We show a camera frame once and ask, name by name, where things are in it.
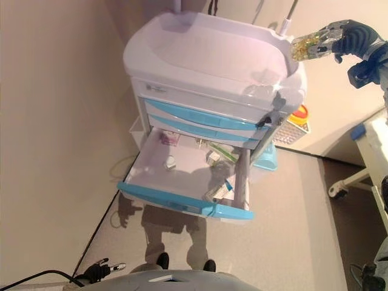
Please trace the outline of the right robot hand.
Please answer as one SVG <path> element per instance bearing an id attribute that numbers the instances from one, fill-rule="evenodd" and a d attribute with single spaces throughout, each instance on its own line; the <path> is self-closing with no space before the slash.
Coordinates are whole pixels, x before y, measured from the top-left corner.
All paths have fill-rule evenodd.
<path id="1" fill-rule="evenodd" d="M 387 53 L 387 41 L 375 29 L 351 19 L 332 22 L 313 35 L 318 42 L 308 48 L 309 59 L 333 54 L 337 63 L 342 62 L 344 55 L 369 61 Z"/>

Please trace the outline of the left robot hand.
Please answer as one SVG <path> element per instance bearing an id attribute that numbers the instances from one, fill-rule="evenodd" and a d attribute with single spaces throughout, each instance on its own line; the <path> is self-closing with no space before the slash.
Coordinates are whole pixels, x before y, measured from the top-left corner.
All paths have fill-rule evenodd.
<path id="1" fill-rule="evenodd" d="M 111 273 L 119 272 L 126 268 L 126 263 L 109 265 L 108 262 L 108 258 L 100 259 L 96 263 L 89 266 L 82 275 L 89 281 L 90 284 L 94 284 L 100 282 Z"/>

